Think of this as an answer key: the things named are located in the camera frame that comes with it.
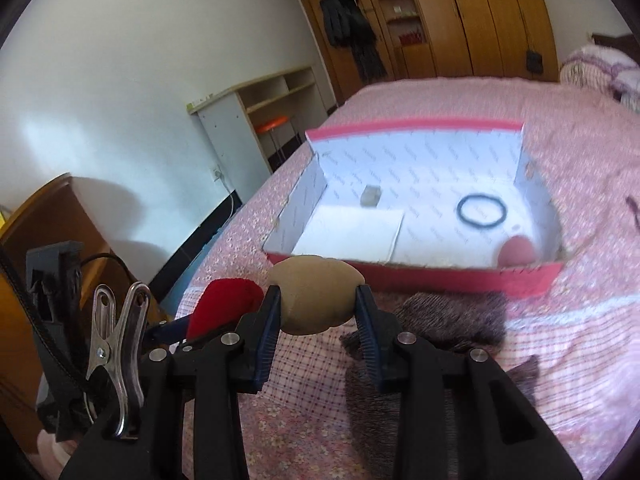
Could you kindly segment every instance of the hanging clothes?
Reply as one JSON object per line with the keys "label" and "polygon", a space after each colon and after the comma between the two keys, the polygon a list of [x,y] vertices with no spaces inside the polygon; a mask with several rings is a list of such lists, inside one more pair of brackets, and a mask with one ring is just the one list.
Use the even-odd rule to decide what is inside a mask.
{"label": "hanging clothes", "polygon": [[358,0],[320,0],[324,30],[329,44],[350,47],[364,84],[386,76],[376,50],[376,35],[358,6]]}

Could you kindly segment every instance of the metal rivet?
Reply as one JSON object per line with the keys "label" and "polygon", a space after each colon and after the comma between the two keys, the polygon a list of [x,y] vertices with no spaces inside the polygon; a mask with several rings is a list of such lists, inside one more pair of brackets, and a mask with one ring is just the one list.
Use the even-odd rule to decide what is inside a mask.
{"label": "metal rivet", "polygon": [[154,348],[149,352],[149,359],[159,363],[166,357],[166,350],[164,348]]}
{"label": "metal rivet", "polygon": [[471,352],[469,352],[469,355],[471,355],[471,358],[476,363],[484,363],[489,358],[489,354],[481,348],[474,348]]}
{"label": "metal rivet", "polygon": [[417,337],[412,332],[401,332],[398,334],[398,342],[403,345],[412,345],[417,341]]}
{"label": "metal rivet", "polygon": [[227,332],[220,338],[223,345],[235,345],[238,341],[240,341],[240,336],[235,332]]}

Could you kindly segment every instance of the beige sponge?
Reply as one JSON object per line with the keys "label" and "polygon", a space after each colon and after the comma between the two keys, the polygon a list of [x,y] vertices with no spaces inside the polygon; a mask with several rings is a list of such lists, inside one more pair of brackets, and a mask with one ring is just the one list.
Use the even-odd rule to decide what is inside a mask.
{"label": "beige sponge", "polygon": [[280,287],[280,327],[309,335],[339,326],[353,316],[356,287],[364,277],[349,264],[320,256],[292,256],[271,267],[271,285]]}

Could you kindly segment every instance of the pink round object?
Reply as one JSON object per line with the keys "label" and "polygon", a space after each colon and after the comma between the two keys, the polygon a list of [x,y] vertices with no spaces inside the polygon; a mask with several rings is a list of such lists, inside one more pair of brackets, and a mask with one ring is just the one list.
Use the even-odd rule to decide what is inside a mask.
{"label": "pink round object", "polygon": [[498,267],[525,267],[534,264],[538,255],[526,236],[512,236],[498,253]]}

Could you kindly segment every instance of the cardboard box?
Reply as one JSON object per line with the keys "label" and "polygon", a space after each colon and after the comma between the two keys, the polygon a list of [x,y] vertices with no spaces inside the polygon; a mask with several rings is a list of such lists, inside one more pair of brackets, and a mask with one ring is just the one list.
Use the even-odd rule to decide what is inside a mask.
{"label": "cardboard box", "polygon": [[[501,290],[514,298],[546,293],[562,268],[558,212],[522,149],[522,124],[486,120],[403,120],[306,133],[314,152],[264,243],[273,262],[292,254],[348,261],[373,290]],[[365,187],[379,187],[362,207]],[[470,194],[499,198],[504,222],[461,221]],[[470,200],[463,215],[482,224],[500,206]],[[497,268],[514,235],[533,241],[538,263]]]}

